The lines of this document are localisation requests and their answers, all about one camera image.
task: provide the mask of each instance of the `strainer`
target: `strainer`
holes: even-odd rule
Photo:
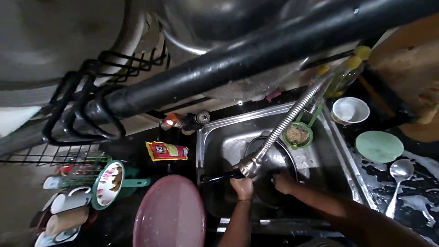
[[[303,114],[305,113],[305,111],[301,111],[299,116],[297,116],[296,121],[291,122],[290,125],[288,126],[288,128],[286,128],[284,130],[283,137],[284,137],[285,143],[290,145],[293,150],[297,150],[297,149],[301,149],[301,148],[305,148],[305,147],[309,146],[311,144],[311,142],[313,141],[313,138],[314,138],[314,133],[311,130],[311,127],[314,124],[314,122],[316,121],[317,116],[319,116],[319,114],[322,112],[322,109],[323,109],[323,103],[320,103],[319,107],[317,108],[317,110],[313,114],[313,117],[311,118],[311,121],[308,124],[306,124],[304,122],[300,122],[300,120],[302,119]],[[293,125],[302,127],[302,128],[304,128],[309,133],[309,137],[308,137],[308,139],[306,141],[304,141],[302,143],[296,143],[296,142],[291,142],[290,141],[290,139],[287,136],[287,130],[289,128],[291,128],[291,126],[293,126]]]

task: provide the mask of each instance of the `hand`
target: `hand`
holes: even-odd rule
[[[252,200],[253,198],[253,180],[250,178],[230,179],[230,184],[238,194],[239,200]]]
[[[290,194],[291,187],[296,183],[294,179],[284,170],[274,175],[274,186],[282,194]]]

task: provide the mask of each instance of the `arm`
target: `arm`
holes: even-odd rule
[[[218,247],[250,246],[250,206],[253,198],[253,181],[249,178],[230,179],[238,194],[238,203]]]
[[[275,179],[277,190],[314,208],[331,226],[360,246],[432,246],[411,229],[360,203],[296,183],[286,173],[277,174]]]

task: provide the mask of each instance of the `red snack packet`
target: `red snack packet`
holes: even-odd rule
[[[157,160],[187,160],[189,149],[164,142],[146,142],[152,161]]]

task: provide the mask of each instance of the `wet countertop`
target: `wet countertop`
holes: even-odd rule
[[[264,99],[220,109],[211,113],[211,119],[212,121],[218,120],[291,102],[296,100],[304,90],[304,87],[300,87],[283,92],[271,102]],[[343,97],[346,96],[361,98],[371,107],[371,115],[363,123],[346,127],[339,124],[337,126],[347,145],[351,148],[354,160],[375,203],[379,210],[384,212],[396,185],[388,172],[391,163],[373,163],[355,153],[353,148],[355,138],[365,131],[372,130],[371,126],[379,121],[380,116],[375,111],[373,100],[368,98],[367,92],[360,83],[354,83]],[[327,102],[329,109],[334,101]],[[395,219],[425,238],[439,243],[439,224],[435,224],[436,221],[439,221],[439,164],[437,162],[439,160],[439,152],[437,152],[439,142],[419,143],[407,138],[398,128],[390,129],[388,132],[396,135],[404,144],[405,151],[398,159],[409,158],[414,162],[415,167],[413,179],[402,183],[398,194]],[[145,141],[153,140],[187,146],[189,148],[188,160],[152,162],[146,150]],[[124,141],[101,145],[101,149],[111,154],[115,159],[127,160],[132,165],[137,166],[140,168],[139,176],[150,177],[152,182],[168,174],[180,174],[196,183],[194,165],[196,134],[185,136],[176,128],[171,128],[168,131],[154,128],[133,134]],[[81,231],[77,241],[71,245],[131,246],[135,214],[147,190],[148,187],[139,188],[131,197],[116,201],[106,210],[99,212],[96,223],[90,229]]]
[[[355,151],[355,139],[361,133],[374,130],[382,116],[378,113],[376,101],[365,92],[360,83],[353,84],[343,97],[356,97],[364,100],[371,109],[369,118],[357,125],[343,126],[336,123],[346,144],[352,152],[363,180],[367,184],[380,212],[384,213],[395,191],[395,179],[389,173],[390,163],[376,163],[362,157]],[[327,101],[331,109],[334,100]],[[412,228],[427,241],[439,244],[439,142],[418,142],[406,135],[399,128],[386,130],[398,137],[404,144],[403,154],[397,158],[410,159],[414,164],[414,176],[404,181],[398,191],[395,220]]]

